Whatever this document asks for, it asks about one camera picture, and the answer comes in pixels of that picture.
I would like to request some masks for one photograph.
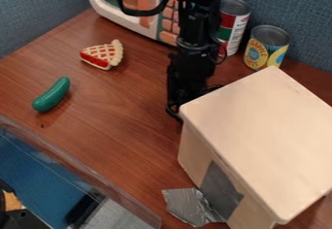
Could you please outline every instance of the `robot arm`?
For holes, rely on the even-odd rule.
[[[124,7],[122,0],[117,1],[127,15],[154,16],[165,9],[169,0],[162,0],[149,11],[130,10]],[[171,64],[167,70],[166,111],[181,120],[178,116],[180,105],[216,89],[207,87],[207,78],[220,63],[217,62],[220,44],[215,36],[220,25],[220,0],[178,1],[180,35],[177,40],[178,53],[170,54]]]

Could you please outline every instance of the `toy cucumber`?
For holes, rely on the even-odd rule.
[[[41,113],[51,110],[63,99],[68,92],[69,87],[69,78],[60,78],[48,91],[33,101],[32,108]]]

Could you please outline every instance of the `yellow can label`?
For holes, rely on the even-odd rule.
[[[282,61],[284,59],[285,54],[287,53],[288,46],[282,47],[278,49],[276,52],[271,54],[267,66],[276,66],[278,68],[281,67]]]
[[[259,70],[266,65],[268,58],[269,52],[264,45],[255,39],[250,39],[245,53],[246,64],[251,69]]]

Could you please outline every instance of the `gray fabric wall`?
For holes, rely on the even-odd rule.
[[[288,56],[332,72],[332,0],[245,0],[249,29],[273,24],[291,36]]]
[[[0,0],[0,57],[82,12],[87,0]]]

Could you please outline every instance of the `box lid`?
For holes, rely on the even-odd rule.
[[[278,223],[332,187],[332,110],[276,67],[186,103],[180,113]]]

